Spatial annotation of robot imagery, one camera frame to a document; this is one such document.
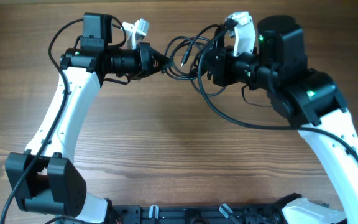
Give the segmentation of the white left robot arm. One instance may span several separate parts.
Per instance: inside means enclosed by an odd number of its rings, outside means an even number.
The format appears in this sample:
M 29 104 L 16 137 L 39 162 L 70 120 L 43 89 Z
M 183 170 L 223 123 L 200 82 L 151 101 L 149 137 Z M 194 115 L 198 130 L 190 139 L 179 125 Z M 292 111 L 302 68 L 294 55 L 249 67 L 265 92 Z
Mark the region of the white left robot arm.
M 86 13 L 83 33 L 54 61 L 59 80 L 53 100 L 24 152 L 8 155 L 9 202 L 57 223 L 120 223 L 112 202 L 88 192 L 74 165 L 85 116 L 104 82 L 127 85 L 167 68 L 169 59 L 144 42 L 149 23 L 121 22 Z

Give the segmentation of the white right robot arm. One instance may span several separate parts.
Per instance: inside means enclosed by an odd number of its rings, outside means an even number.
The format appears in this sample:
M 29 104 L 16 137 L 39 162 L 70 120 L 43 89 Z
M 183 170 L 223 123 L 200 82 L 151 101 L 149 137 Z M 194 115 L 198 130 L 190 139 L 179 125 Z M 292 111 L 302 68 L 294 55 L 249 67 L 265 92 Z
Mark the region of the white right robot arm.
M 358 223 L 358 136 L 335 81 L 308 67 L 303 29 L 291 16 L 254 24 L 247 12 L 226 18 L 200 52 L 199 73 L 215 85 L 244 83 L 264 89 L 272 108 L 312 148 L 341 203 L 333 210 L 300 194 L 273 203 L 270 223 Z

